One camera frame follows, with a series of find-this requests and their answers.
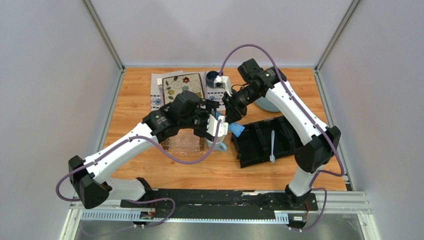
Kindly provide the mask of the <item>blue toothpaste tube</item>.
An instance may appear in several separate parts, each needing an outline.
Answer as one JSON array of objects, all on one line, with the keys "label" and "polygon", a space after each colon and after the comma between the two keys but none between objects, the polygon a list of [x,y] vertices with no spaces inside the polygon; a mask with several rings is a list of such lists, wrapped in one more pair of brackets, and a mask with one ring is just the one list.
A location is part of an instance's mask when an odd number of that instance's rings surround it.
[{"label": "blue toothpaste tube", "polygon": [[[221,112],[216,112],[214,114],[212,114],[214,117],[218,117],[218,116],[225,116],[224,114],[222,114]],[[237,122],[234,123],[229,123],[228,124],[228,133],[231,132],[233,135],[235,135],[236,137],[239,137],[242,132],[245,130],[245,127]]]}]

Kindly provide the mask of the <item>glass holder with wooden ends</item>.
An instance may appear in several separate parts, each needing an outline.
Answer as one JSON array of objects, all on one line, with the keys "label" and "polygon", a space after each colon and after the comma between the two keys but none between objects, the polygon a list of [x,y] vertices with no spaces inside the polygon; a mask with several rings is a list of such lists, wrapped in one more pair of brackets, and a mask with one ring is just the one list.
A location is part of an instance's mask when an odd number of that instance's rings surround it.
[{"label": "glass holder with wooden ends", "polygon": [[171,153],[201,152],[205,149],[204,139],[194,135],[191,129],[181,129],[177,135],[164,140],[161,145]]}]

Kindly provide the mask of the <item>white mug with blue handle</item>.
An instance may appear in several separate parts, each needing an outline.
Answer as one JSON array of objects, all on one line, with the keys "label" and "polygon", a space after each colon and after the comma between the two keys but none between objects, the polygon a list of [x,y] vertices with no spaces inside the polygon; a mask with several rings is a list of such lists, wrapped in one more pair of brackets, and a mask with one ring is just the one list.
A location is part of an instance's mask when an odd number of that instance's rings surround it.
[{"label": "white mug with blue handle", "polygon": [[213,140],[205,140],[205,143],[208,147],[208,152],[213,152],[213,151],[220,151],[220,152],[225,152],[227,151],[228,147],[227,145],[224,143],[224,140],[217,140],[217,141],[213,141]]}]

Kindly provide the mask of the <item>black compartment organizer box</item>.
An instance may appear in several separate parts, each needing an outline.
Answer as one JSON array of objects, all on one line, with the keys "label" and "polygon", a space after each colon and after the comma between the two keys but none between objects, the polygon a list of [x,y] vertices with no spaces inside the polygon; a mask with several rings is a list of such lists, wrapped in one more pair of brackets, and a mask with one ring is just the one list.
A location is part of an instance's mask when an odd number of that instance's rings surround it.
[{"label": "black compartment organizer box", "polygon": [[262,164],[270,160],[271,131],[275,131],[274,156],[276,159],[292,156],[303,147],[294,127],[281,115],[244,125],[239,137],[231,136],[236,159],[241,168]]}]

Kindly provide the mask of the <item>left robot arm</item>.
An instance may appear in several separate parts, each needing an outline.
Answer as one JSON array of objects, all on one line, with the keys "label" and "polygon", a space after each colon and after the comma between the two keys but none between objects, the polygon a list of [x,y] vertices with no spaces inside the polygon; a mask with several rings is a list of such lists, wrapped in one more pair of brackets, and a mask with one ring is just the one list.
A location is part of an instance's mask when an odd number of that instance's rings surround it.
[{"label": "left robot arm", "polygon": [[153,194],[142,178],[123,180],[111,178],[123,164],[152,147],[176,136],[181,129],[192,129],[194,135],[212,141],[228,133],[225,116],[216,116],[217,101],[200,98],[183,91],[175,99],[151,111],[129,133],[101,151],[68,161],[69,180],[86,209],[93,209],[108,200],[131,200],[148,207]]}]

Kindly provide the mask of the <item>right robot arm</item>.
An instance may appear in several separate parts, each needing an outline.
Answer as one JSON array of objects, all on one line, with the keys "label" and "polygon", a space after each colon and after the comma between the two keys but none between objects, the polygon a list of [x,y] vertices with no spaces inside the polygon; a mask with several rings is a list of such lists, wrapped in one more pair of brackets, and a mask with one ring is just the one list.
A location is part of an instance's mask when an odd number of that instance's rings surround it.
[{"label": "right robot arm", "polygon": [[285,203],[299,209],[310,194],[312,182],[318,172],[335,156],[340,141],[338,127],[328,127],[295,93],[287,78],[275,66],[263,69],[251,58],[238,67],[246,86],[236,91],[230,79],[219,72],[215,79],[225,89],[222,98],[228,123],[234,123],[247,115],[247,106],[261,97],[274,104],[292,125],[303,146],[294,154],[297,169],[285,188]]}]

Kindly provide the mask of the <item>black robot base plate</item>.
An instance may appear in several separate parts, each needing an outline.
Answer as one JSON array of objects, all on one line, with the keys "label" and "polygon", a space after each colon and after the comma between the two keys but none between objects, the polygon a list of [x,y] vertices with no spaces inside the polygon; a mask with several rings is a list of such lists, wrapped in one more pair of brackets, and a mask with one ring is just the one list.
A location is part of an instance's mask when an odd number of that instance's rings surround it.
[{"label": "black robot base plate", "polygon": [[[173,213],[169,199],[176,203]],[[122,200],[120,207],[155,210],[158,218],[171,213],[172,218],[219,220],[271,220],[275,211],[292,210],[285,192],[159,188],[148,191],[141,200],[158,202],[134,204]]]}]

